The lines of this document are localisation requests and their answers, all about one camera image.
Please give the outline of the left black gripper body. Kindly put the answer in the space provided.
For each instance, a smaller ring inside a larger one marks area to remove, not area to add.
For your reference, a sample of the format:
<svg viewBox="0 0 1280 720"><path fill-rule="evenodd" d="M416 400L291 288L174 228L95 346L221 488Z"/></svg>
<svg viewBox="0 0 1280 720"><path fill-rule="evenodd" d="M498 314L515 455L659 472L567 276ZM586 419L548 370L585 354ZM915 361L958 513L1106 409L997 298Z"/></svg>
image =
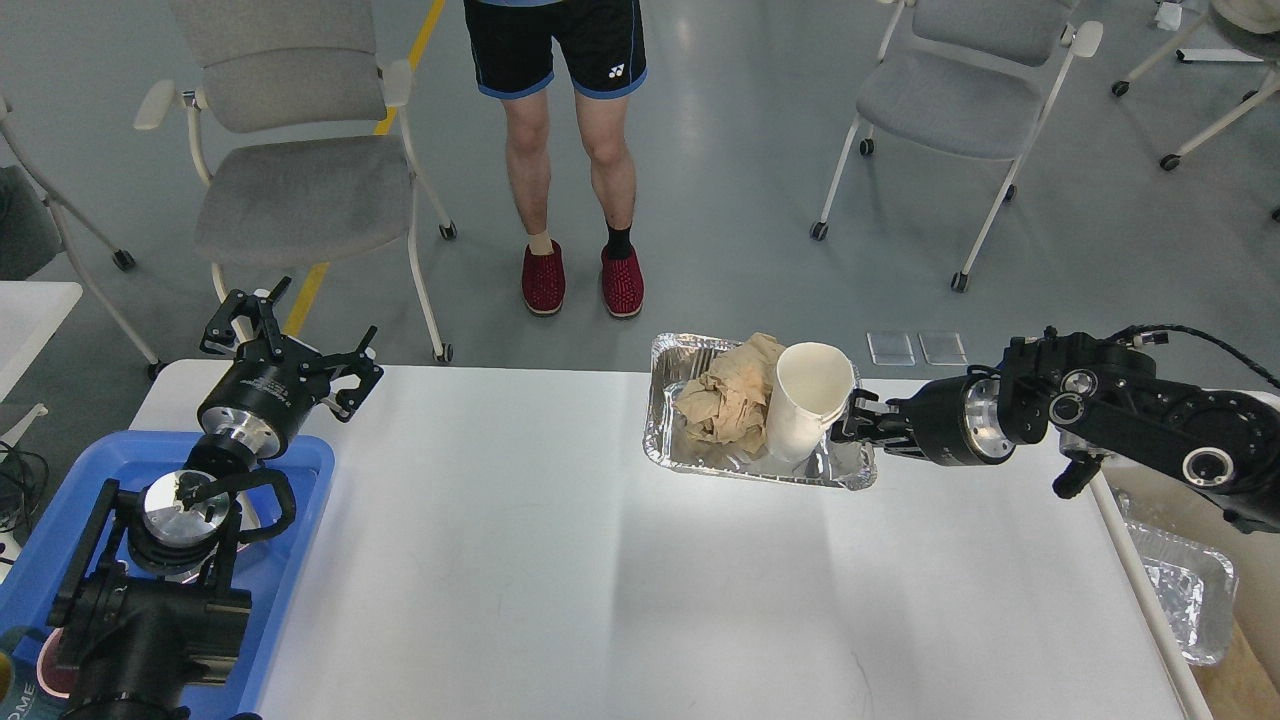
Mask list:
<svg viewBox="0 0 1280 720"><path fill-rule="evenodd" d="M197 462L260 462L288 450L312 407L328 396L307 388L300 366L321 357L291 350L279 363L252 351L233 361L198 407Z"/></svg>

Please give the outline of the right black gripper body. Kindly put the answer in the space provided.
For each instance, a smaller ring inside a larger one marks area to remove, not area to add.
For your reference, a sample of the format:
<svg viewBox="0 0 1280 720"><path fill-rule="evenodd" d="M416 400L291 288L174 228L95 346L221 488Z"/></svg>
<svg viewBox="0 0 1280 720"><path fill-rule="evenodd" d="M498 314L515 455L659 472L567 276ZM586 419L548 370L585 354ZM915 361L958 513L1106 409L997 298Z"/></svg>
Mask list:
<svg viewBox="0 0 1280 720"><path fill-rule="evenodd" d="M998 378L978 374L923 386L899 404L908 438L893 445L893 454L942 466L1007 461L1015 445L1000 425L998 391Z"/></svg>

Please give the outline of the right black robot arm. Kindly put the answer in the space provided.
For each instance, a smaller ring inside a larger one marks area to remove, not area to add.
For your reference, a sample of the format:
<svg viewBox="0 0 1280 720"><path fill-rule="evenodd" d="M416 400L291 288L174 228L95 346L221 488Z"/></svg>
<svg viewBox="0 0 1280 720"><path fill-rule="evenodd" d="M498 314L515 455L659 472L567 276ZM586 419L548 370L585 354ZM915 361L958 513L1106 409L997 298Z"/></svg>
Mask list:
<svg viewBox="0 0 1280 720"><path fill-rule="evenodd" d="M1105 459L1125 457L1208 500L1242 533L1276 532L1277 395L1161 380L1142 350L1174 331L1132 325L1098 340L1047 328L1039 338L1015 337L998 364L972 365L910 398L851 392L829 438L979 466L1005 462L1056 428L1069 461L1053 482L1060 498L1079 495Z"/></svg>

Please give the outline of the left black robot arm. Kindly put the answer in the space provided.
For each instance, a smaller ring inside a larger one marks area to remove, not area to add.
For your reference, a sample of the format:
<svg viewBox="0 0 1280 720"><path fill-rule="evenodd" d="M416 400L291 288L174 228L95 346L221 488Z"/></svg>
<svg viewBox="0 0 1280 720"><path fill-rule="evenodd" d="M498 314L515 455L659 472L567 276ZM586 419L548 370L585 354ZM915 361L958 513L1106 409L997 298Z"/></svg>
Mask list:
<svg viewBox="0 0 1280 720"><path fill-rule="evenodd" d="M188 685L224 683L241 656L252 596L233 587L244 546L297 516L283 455L319 405L339 421L381 379L370 327L343 354L280 331L283 278L266 293L230 291L200 347L232 363L198 406L201 436L175 470L142 489L106 480L52 598L56 665L76 682L65 719L187 719Z"/></svg>

